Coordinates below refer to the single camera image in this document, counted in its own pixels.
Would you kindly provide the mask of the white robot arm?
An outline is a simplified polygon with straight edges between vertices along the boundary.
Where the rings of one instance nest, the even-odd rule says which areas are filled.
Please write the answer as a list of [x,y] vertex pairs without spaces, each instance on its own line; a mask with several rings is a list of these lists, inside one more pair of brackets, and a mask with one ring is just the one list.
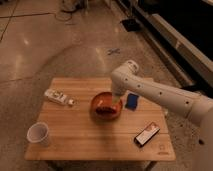
[[192,171],[213,171],[213,98],[184,89],[148,81],[137,75],[139,65],[127,60],[111,72],[115,99],[127,90],[187,118],[200,127]]

